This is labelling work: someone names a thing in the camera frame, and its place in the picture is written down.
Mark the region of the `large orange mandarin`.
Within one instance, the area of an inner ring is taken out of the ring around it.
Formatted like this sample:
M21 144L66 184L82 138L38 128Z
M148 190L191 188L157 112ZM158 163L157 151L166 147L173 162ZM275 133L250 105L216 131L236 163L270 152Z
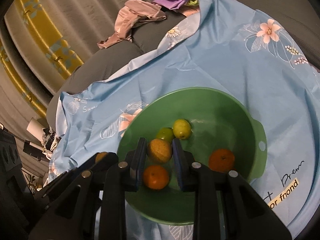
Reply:
M211 153L208 160L208 166L212 171L228 173L234 168L235 156L228 149L217 149Z

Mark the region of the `tan longan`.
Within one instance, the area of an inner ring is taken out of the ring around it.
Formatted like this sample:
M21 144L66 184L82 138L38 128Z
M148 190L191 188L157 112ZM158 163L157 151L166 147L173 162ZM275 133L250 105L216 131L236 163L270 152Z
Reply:
M153 163L166 164L172 158L171 144L163 139L153 139L148 144L147 155Z
M95 163L100 162L102 159L104 159L108 155L108 152L100 152L97 153L95 156Z

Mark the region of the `small orange mandarin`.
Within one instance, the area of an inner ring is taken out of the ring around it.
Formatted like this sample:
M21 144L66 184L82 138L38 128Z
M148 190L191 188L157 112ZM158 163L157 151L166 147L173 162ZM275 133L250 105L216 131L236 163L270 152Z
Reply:
M170 181L168 171L161 165L151 165L143 172L143 183L152 190L162 190Z

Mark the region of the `yellow-green tomato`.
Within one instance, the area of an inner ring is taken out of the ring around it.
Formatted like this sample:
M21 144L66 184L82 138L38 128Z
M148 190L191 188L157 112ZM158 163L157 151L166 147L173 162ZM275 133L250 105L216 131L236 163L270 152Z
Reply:
M177 139L187 140L190 138L192 130L190 123L185 119L177 119L172 127L174 136Z

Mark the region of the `green tomato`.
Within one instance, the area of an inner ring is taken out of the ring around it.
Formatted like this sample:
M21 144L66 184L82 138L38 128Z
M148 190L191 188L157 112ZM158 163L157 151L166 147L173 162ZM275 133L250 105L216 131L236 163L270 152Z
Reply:
M162 139L169 143L172 143L174 138L175 136L174 136L173 130L170 127L163 127L156 134L156 139Z

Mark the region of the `clutter pile beside sofa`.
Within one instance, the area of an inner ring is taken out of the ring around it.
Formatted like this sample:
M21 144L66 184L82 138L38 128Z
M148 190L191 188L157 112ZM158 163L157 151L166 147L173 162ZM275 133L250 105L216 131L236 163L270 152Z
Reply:
M56 149L60 139L61 138L56 135L51 127L44 128L41 141L43 146L42 153L50 157Z

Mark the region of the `blue floral tablecloth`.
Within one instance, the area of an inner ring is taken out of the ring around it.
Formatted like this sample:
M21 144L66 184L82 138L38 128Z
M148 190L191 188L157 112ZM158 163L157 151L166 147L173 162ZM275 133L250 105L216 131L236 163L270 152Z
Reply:
M253 188L297 237L319 207L319 73L289 33L236 0L199 0L149 53L108 79L60 94L60 142L48 180L100 151L115 151L137 114L177 89L210 87L239 100L262 123L267 154Z

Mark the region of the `yellow patterned curtain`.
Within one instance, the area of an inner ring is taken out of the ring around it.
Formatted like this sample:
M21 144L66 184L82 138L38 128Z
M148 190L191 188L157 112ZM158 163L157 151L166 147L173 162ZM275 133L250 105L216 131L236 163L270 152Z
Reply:
M46 117L53 96L82 64L41 0L1 2L1 66L38 116Z

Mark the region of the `pink cloth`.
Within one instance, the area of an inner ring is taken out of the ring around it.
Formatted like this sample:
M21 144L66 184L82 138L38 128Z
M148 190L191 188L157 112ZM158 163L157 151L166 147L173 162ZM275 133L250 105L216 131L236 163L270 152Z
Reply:
M100 49L111 47L121 41L132 42L133 28L149 22L162 21L167 18L161 6L143 0L128 0L117 15L114 24L114 33L104 41L97 43Z

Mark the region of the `grey sofa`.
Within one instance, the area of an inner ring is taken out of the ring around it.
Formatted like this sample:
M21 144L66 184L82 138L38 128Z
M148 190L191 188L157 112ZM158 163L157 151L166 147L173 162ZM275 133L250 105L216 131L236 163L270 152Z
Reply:
M319 106L318 23L308 2L299 6L311 23L299 22L286 0L200 0L200 11L185 17L170 13L159 23L133 32L132 42L97 51L52 98L47 122L65 126L67 99L102 99L107 107L134 100L152 102L178 88L220 89L271 124Z

